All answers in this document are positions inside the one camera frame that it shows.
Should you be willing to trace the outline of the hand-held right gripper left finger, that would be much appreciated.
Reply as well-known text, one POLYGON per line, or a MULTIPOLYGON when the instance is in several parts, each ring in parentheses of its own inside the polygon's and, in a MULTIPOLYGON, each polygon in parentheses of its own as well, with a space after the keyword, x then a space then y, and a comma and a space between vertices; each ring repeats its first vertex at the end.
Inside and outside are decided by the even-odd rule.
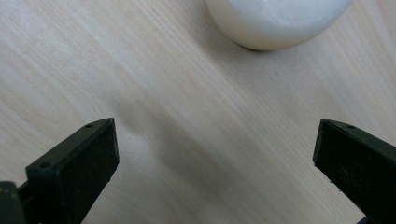
POLYGON ((120 163, 115 120, 86 124, 26 167, 41 224, 80 224, 120 163))

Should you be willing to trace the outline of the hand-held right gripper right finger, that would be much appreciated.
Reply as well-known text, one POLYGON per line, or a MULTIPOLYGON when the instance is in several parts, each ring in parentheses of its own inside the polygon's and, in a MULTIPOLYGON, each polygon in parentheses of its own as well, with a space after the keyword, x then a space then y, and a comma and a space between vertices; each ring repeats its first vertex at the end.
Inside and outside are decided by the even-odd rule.
POLYGON ((396 224, 396 147, 344 122, 322 119, 313 162, 365 215, 396 224))

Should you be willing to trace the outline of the white round bowl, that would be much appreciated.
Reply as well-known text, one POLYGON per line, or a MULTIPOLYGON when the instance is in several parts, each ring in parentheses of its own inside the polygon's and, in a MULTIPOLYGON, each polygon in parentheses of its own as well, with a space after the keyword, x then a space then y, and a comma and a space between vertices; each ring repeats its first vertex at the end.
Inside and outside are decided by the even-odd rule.
POLYGON ((220 30, 255 50, 301 45, 328 29, 353 0, 205 0, 220 30))

